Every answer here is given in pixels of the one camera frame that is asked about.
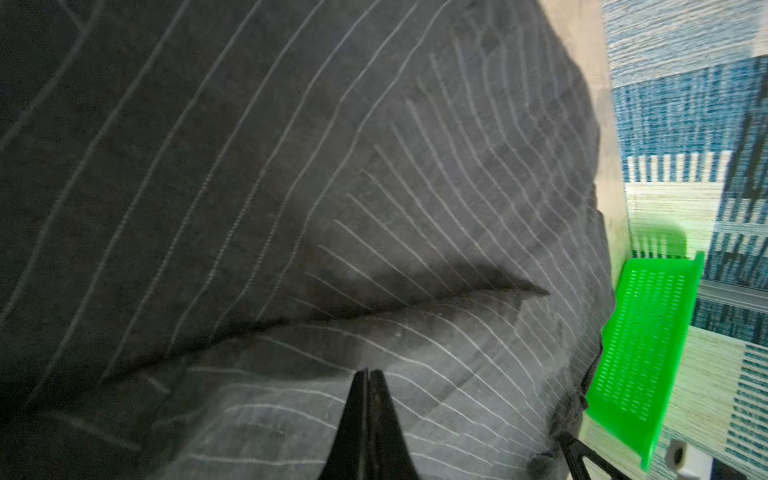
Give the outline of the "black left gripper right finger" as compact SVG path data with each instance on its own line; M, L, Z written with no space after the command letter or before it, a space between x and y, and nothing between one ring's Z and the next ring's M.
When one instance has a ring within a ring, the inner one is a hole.
M419 479L384 373L369 373L368 463L370 479Z

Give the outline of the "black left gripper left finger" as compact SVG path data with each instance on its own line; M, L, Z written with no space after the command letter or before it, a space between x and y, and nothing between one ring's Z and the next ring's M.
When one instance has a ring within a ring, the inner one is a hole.
M319 480L367 479L369 371L355 373L333 445Z

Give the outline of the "dark pinstriped long sleeve shirt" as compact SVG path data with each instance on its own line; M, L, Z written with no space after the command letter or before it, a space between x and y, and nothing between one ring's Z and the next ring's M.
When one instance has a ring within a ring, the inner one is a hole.
M5 1L1 475L563 479L615 300L536 1Z

